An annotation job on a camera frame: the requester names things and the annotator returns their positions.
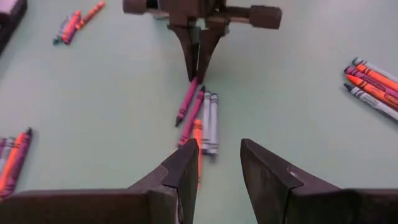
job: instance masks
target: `pile of crayons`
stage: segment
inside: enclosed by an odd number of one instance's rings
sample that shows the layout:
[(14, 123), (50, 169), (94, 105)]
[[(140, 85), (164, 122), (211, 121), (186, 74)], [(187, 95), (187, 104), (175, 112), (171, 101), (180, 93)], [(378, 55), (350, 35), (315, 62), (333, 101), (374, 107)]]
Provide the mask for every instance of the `pile of crayons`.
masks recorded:
[(398, 121), (398, 78), (377, 66), (355, 58), (344, 72), (354, 85), (344, 86), (355, 97), (378, 112)]
[[(175, 121), (176, 127), (178, 127), (179, 124), (183, 121), (197, 88), (197, 78), (194, 78), (178, 111), (177, 119)], [(204, 105), (203, 119), (196, 119), (202, 105)], [(211, 158), (214, 159), (215, 156), (218, 155), (219, 148), (218, 95), (216, 93), (210, 93), (209, 91), (206, 91), (205, 86), (202, 86), (197, 94), (197, 97), (193, 104), (193, 109), (189, 114), (188, 121), (185, 123), (184, 129), (179, 139), (178, 146), (181, 146), (185, 144), (186, 141), (188, 141), (188, 139), (191, 137), (192, 130), (193, 137), (197, 140), (199, 147), (198, 187), (200, 187), (202, 154), (210, 155)]]
[(82, 29), (104, 6), (104, 1), (99, 2), (83, 19), (81, 18), (80, 10), (66, 17), (61, 23), (58, 34), (53, 38), (53, 45), (60, 43), (69, 45), (76, 32)]
[(14, 192), (31, 140), (32, 128), (18, 138), (0, 139), (0, 200)]

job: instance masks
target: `table surface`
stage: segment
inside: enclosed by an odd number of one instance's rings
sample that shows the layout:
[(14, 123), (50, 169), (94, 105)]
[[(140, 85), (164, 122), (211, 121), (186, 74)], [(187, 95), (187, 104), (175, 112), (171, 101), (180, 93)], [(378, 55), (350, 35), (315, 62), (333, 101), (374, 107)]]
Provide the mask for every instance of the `table surface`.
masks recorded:
[[(175, 34), (150, 15), (106, 7), (71, 46), (65, 16), (97, 0), (29, 1), (0, 59), (0, 134), (37, 130), (17, 191), (128, 187), (174, 150), (188, 88)], [(398, 2), (230, 1), (283, 10), (280, 30), (230, 25), (205, 85), (220, 97), (220, 156), (205, 158), (195, 223), (255, 223), (239, 160), (250, 138), (339, 187), (398, 187), (398, 127), (353, 98), (360, 56), (398, 72)]]

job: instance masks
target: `light green table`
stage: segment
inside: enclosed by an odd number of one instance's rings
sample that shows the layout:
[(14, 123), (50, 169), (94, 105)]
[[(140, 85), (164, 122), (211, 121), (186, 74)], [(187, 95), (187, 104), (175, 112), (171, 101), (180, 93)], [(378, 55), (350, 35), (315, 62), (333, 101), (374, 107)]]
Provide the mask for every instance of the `light green table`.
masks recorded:
[[(107, 1), (71, 46), (52, 37), (97, 0), (29, 1), (0, 59), (0, 134), (37, 135), (17, 190), (128, 187), (154, 169), (181, 132), (188, 88), (175, 34)], [(280, 30), (233, 24), (206, 87), (220, 96), (220, 156), (203, 165), (195, 223), (255, 223), (239, 145), (251, 138), (339, 187), (398, 187), (398, 126), (351, 97), (355, 56), (398, 73), (392, 0), (230, 1), (282, 8)]]

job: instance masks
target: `crayon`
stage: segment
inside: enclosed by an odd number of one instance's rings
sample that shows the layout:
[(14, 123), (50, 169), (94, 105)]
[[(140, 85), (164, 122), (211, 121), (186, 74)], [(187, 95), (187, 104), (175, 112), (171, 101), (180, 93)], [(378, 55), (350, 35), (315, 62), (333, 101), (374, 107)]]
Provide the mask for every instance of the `crayon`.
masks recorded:
[(6, 166), (7, 159), (10, 155), (11, 149), (14, 147), (15, 138), (9, 137), (6, 140), (6, 144), (4, 145), (4, 149), (1, 153), (0, 157), (0, 176)]
[(218, 154), (218, 95), (213, 93), (210, 97), (210, 148), (209, 154)]
[(104, 1), (99, 2), (78, 24), (76, 24), (76, 29), (80, 30), (83, 28), (83, 26), (85, 26), (85, 24), (89, 22), (104, 6)]
[(22, 166), (24, 165), (24, 161), (30, 147), (31, 140), (32, 128), (28, 128), (28, 130), (25, 132), (24, 138), (21, 143), (21, 148), (19, 149), (16, 160), (12, 165), (11, 174), (6, 179), (6, 185), (4, 187), (4, 190), (0, 192), (0, 198), (8, 197), (12, 193), (14, 193), (19, 174), (21, 173)]
[(346, 75), (347, 79), (356, 85), (358, 88), (364, 90), (366, 93), (369, 93), (373, 97), (377, 98), (381, 102), (389, 105), (392, 109), (398, 110), (398, 99), (384, 93), (383, 91), (379, 90), (378, 88), (374, 87), (373, 85), (369, 84), (367, 81), (364, 81), (360, 78), (357, 78), (352, 75)]
[(378, 74), (380, 74), (380, 75), (382, 75), (382, 76), (384, 76), (384, 77), (386, 77), (386, 78), (389, 78), (389, 79), (391, 79), (392, 81), (398, 83), (398, 78), (397, 78), (397, 77), (391, 75), (389, 72), (384, 71), (383, 69), (381, 69), (381, 68), (379, 68), (379, 67), (377, 67), (377, 66), (371, 64), (370, 62), (368, 62), (368, 61), (366, 61), (366, 60), (363, 60), (363, 59), (361, 59), (361, 58), (356, 57), (356, 58), (354, 58), (354, 60), (353, 60), (353, 65), (364, 65), (364, 66), (366, 66), (367, 68), (369, 68), (369, 69), (371, 69), (371, 70), (377, 72)]
[(70, 42), (72, 41), (72, 38), (76, 32), (76, 24), (80, 22), (80, 18), (81, 18), (80, 10), (77, 10), (70, 19), (67, 28), (63, 33), (62, 40), (64, 43), (70, 44)]
[(354, 66), (349, 66), (344, 70), (345, 73), (347, 73), (348, 75), (353, 75), (355, 77), (358, 77), (362, 80), (365, 80), (366, 82), (368, 82), (369, 84), (371, 84), (372, 86), (378, 88), (379, 90), (388, 93), (389, 95), (394, 96), (395, 98), (398, 99), (398, 92), (391, 90), (390, 88), (384, 86), (383, 84), (380, 84), (379, 82), (375, 81), (374, 79), (372, 79), (371, 77), (359, 72), (357, 69), (355, 69)]
[(198, 188), (200, 188), (201, 181), (201, 139), (202, 139), (202, 130), (201, 130), (201, 120), (196, 119), (193, 123), (193, 137), (197, 140), (199, 147), (199, 155), (198, 155)]
[(204, 154), (207, 154), (208, 143), (210, 138), (210, 95), (209, 91), (205, 93), (205, 99), (203, 100), (203, 118), (201, 122), (202, 126), (202, 139), (201, 149)]
[(188, 92), (185, 95), (184, 100), (182, 101), (182, 104), (180, 106), (180, 109), (178, 111), (178, 115), (177, 118), (175, 119), (175, 126), (178, 127), (180, 125), (180, 123), (182, 122), (182, 120), (185, 117), (185, 114), (187, 113), (188, 107), (191, 104), (193, 95), (195, 94), (195, 91), (198, 87), (198, 79), (195, 77), (192, 82), (191, 85), (189, 86)]
[(367, 105), (371, 106), (373, 109), (377, 110), (384, 116), (390, 117), (396, 121), (398, 121), (398, 112), (391, 109), (389, 106), (385, 105), (384, 103), (380, 102), (379, 100), (375, 99), (373, 96), (365, 93), (361, 89), (356, 86), (344, 83), (344, 86), (347, 90), (360, 99), (361, 101), (365, 102)]
[(6, 180), (11, 175), (12, 166), (14, 165), (15, 160), (17, 159), (17, 155), (18, 155), (19, 149), (21, 148), (21, 143), (22, 143), (24, 136), (25, 136), (25, 133), (21, 133), (18, 136), (18, 138), (15, 140), (14, 147), (11, 149), (10, 155), (6, 161), (6, 165), (4, 166), (4, 170), (3, 170), (2, 174), (0, 175), (0, 192), (4, 191), (4, 188), (6, 186)]
[(67, 16), (67, 18), (64, 21), (62, 21), (60, 29), (58, 31), (58, 34), (52, 40), (53, 45), (57, 45), (57, 44), (63, 42), (62, 36), (63, 36), (63, 33), (66, 31), (71, 18), (72, 18), (72, 15)]
[(192, 109), (191, 113), (189, 114), (188, 121), (184, 126), (180, 140), (178, 142), (179, 146), (182, 146), (185, 143), (185, 141), (187, 139), (189, 139), (189, 137), (191, 136), (193, 122), (200, 111), (201, 105), (203, 104), (203, 98), (205, 97), (205, 91), (206, 91), (206, 87), (203, 86), (197, 95), (197, 98), (193, 104), (193, 109)]
[(5, 138), (0, 139), (0, 156), (2, 154), (2, 151), (4, 150), (4, 146), (6, 145), (6, 140)]
[(366, 66), (364, 65), (357, 65), (356, 69), (362, 73), (364, 73), (365, 75), (370, 76), (371, 78), (373, 78), (375, 81), (389, 87), (390, 89), (394, 90), (394, 91), (398, 91), (398, 84), (395, 83), (394, 81), (378, 74), (377, 72), (366, 68)]

